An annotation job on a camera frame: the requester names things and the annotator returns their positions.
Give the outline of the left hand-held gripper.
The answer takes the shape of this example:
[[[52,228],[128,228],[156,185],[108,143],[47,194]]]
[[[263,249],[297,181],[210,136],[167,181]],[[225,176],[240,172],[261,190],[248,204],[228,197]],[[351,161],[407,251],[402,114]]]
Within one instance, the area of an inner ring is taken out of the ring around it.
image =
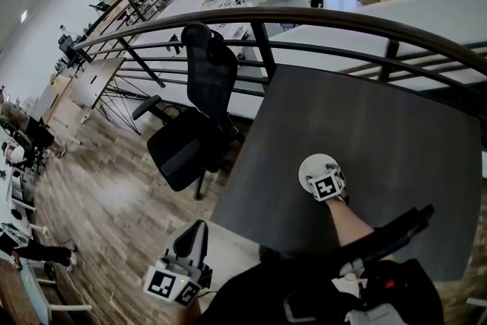
[[[149,267],[143,292],[168,304],[190,305],[201,290],[211,285],[212,269],[205,263],[207,251],[206,222],[186,224],[163,256]]]

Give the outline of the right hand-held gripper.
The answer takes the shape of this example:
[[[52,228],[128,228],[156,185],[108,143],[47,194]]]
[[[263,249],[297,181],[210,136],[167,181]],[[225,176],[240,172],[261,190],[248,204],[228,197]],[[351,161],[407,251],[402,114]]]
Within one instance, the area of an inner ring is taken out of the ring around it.
[[[338,165],[328,164],[323,174],[317,177],[308,176],[307,184],[318,202],[332,198],[344,199],[345,176]]]

